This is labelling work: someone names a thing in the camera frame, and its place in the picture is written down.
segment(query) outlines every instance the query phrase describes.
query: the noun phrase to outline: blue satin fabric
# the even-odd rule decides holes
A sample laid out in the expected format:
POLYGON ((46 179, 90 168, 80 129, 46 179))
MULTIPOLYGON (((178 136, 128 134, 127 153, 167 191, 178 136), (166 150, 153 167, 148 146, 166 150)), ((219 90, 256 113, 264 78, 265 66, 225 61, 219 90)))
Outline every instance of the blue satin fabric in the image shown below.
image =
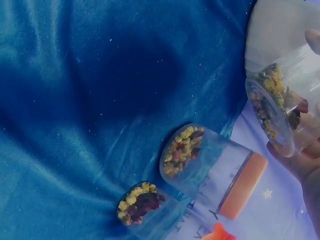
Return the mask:
POLYGON ((130 186, 180 197, 159 154, 185 123, 230 135, 253 5, 0 1, 0 239, 125 239, 130 186))

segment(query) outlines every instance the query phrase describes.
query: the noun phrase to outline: orange cap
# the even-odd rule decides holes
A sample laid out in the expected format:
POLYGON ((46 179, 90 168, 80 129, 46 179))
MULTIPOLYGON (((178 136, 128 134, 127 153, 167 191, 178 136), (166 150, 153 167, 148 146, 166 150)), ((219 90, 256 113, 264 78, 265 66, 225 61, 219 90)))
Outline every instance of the orange cap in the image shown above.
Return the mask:
POLYGON ((221 223, 217 223, 213 232, 205 235, 201 240, 236 240, 236 237, 228 233, 221 223))

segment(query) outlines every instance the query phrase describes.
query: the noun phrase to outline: tea mix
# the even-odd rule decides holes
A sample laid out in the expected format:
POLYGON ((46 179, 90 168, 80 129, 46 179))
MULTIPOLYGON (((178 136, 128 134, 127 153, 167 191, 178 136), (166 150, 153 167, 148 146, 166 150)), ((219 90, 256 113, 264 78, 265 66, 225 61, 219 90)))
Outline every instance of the tea mix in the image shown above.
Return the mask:
POLYGON ((164 157, 164 173, 173 177, 183 171, 189 160, 198 157, 204 135, 204 128, 188 126, 175 137, 164 157))
MULTIPOLYGON (((301 113, 308 113, 309 103, 306 99, 299 96, 289 87, 283 84, 282 71, 278 63, 267 66, 264 70, 253 75, 257 81, 272 97, 277 107, 283 112, 287 118, 292 130, 296 130, 300 124, 301 113)), ((249 99, 252 102, 253 110, 261 120, 261 127, 270 139, 276 140, 276 126, 272 124, 270 116, 270 103, 265 96, 256 92, 251 92, 249 99)))
POLYGON ((125 225, 142 224, 143 217, 158 208, 166 201, 164 195, 157 193, 156 185, 143 182, 136 186, 119 202, 117 217, 125 225))

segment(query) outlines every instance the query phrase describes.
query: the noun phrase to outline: white star print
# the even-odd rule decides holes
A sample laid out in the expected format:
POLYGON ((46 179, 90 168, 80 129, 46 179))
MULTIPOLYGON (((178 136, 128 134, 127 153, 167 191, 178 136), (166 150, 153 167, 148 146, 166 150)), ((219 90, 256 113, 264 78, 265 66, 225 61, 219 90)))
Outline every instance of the white star print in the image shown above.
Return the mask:
POLYGON ((267 188, 266 191, 263 193, 264 199, 270 199, 271 198, 271 194, 272 194, 272 190, 269 190, 267 188))

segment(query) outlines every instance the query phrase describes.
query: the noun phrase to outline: clear plastic jar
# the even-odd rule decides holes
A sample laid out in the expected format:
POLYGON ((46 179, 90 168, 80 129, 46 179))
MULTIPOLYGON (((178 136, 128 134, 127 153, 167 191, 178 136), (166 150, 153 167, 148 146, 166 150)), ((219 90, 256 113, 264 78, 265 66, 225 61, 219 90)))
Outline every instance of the clear plastic jar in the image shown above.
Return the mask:
POLYGON ((172 229, 184 212, 176 199, 146 181, 132 186, 116 208, 117 218, 142 240, 163 239, 161 231, 172 229))
POLYGON ((245 88, 262 129, 283 156, 320 137, 320 56, 307 44, 250 74, 245 88))
POLYGON ((197 124, 174 133, 160 159, 162 178, 217 214, 235 219, 268 161, 197 124))

